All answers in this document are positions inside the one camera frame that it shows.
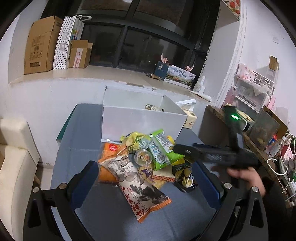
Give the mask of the person's right hand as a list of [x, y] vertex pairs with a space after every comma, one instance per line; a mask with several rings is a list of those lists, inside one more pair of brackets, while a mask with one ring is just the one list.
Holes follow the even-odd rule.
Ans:
[[252, 168], [248, 167], [247, 169], [233, 169], [233, 168], [227, 168], [226, 172], [229, 176], [236, 178], [236, 179], [242, 179], [247, 183], [248, 189], [255, 186], [259, 189], [261, 197], [264, 197], [266, 194], [266, 189], [263, 184], [262, 179], [260, 178], [260, 175], [257, 173], [257, 171]]

